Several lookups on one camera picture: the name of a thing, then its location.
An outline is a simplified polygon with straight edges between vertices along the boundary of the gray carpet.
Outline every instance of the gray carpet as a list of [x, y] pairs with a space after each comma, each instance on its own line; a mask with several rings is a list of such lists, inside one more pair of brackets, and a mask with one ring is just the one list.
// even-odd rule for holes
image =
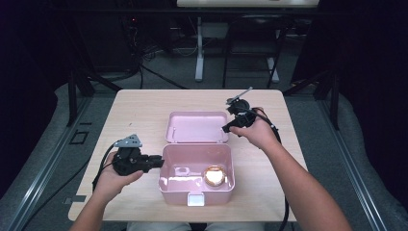
[[[204, 80], [201, 83], [196, 83], [193, 77], [195, 73], [195, 55], [181, 56], [175, 54], [169, 56], [165, 53], [157, 53], [154, 59], [150, 62], [145, 61], [144, 64], [189, 89], [220, 89], [222, 58], [218, 54], [217, 41], [212, 42], [214, 42], [214, 46], [209, 43], [206, 50]], [[302, 42], [299, 40], [287, 40], [277, 68], [281, 82], [273, 85], [272, 89], [286, 90], [290, 87], [290, 78], [301, 45]], [[267, 81], [267, 79], [250, 78], [231, 79], [227, 82], [227, 88], [247, 89], [252, 86], [255, 89], [264, 89]], [[132, 78], [115, 83], [125, 89], [138, 89], [140, 75], [137, 74]], [[82, 98], [79, 95], [80, 102], [85, 103], [90, 100], [90, 103], [73, 128], [73, 131], [88, 132], [88, 136], [83, 144], [69, 144], [73, 136], [72, 133], [66, 138], [67, 143], [62, 149], [61, 158], [57, 160], [56, 167], [52, 171], [38, 201], [34, 202], [35, 206], [33, 206], [32, 211], [38, 209], [47, 198], [69, 179], [86, 162], [93, 151], [115, 98], [115, 94], [106, 87], [98, 83], [93, 83], [93, 85], [97, 93], [92, 99]], [[173, 85], [147, 71], [143, 72], [143, 88], [176, 89]], [[310, 94], [312, 89], [313, 87], [309, 87], [296, 96], [286, 97], [293, 126], [308, 169], [339, 202], [354, 230], [371, 230], [370, 221], [345, 171], [339, 146], [331, 133], [330, 124], [325, 121], [325, 114], [321, 111], [319, 103]], [[65, 125], [68, 122], [67, 87], [62, 86], [56, 91], [56, 94], [59, 96], [59, 105], [51, 123], [27, 164], [0, 201], [0, 230], [8, 230], [15, 220], [14, 216], [18, 212], [25, 194], [36, 180], [38, 172], [52, 156], [58, 146], [58, 140], [64, 136]], [[352, 107], [343, 97], [341, 97], [339, 107], [339, 124], [344, 141], [386, 227], [388, 227], [388, 230], [408, 230], [408, 216], [404, 209], [398, 205], [398, 202], [386, 191], [375, 170], [370, 166], [365, 154], [364, 140], [358, 120], [352, 111]], [[67, 230], [72, 221], [67, 218], [69, 204], [65, 204], [65, 202], [67, 198], [71, 198], [76, 193], [83, 174], [84, 171], [82, 170], [41, 208], [28, 223], [26, 230]], [[119, 231], [125, 228], [125, 225], [123, 222], [104, 222], [103, 230]], [[278, 225], [278, 223], [269, 224], [268, 229], [277, 230]], [[292, 228], [301, 230], [296, 223], [293, 227], [289, 224], [286, 230], [292, 230]]]

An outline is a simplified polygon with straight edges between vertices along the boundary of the pink container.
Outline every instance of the pink container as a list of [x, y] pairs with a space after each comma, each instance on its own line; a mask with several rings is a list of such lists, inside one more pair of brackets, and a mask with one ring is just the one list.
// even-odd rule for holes
[[[222, 112], [175, 112], [169, 117], [163, 150], [164, 165], [159, 188], [168, 204], [204, 206], [224, 204], [235, 186], [228, 134], [221, 127], [227, 123]], [[219, 186], [206, 183], [208, 167], [224, 170]]]

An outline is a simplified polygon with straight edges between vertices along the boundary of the open lid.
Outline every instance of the open lid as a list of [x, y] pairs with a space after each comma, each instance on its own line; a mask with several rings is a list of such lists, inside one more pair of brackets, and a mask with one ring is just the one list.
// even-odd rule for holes
[[173, 112], [169, 116], [166, 140], [168, 142], [227, 142], [222, 131], [227, 124], [224, 112]]

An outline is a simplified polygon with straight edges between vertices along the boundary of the forearm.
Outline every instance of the forearm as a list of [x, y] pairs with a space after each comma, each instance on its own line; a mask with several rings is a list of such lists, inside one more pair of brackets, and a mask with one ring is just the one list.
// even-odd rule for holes
[[103, 199], [92, 196], [69, 230], [100, 230], [107, 204]]
[[351, 230], [333, 197], [280, 143], [264, 151], [303, 230]]

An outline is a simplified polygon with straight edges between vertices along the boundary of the chair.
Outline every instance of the chair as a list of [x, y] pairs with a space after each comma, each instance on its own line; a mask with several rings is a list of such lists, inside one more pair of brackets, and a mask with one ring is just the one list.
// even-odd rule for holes
[[[244, 15], [233, 20], [225, 37], [222, 87], [225, 88], [227, 72], [246, 70], [268, 71], [269, 88], [285, 36], [292, 27], [293, 20], [282, 15]], [[242, 64], [239, 68], [231, 68], [228, 65], [233, 56], [262, 57], [268, 67], [245, 67]]]

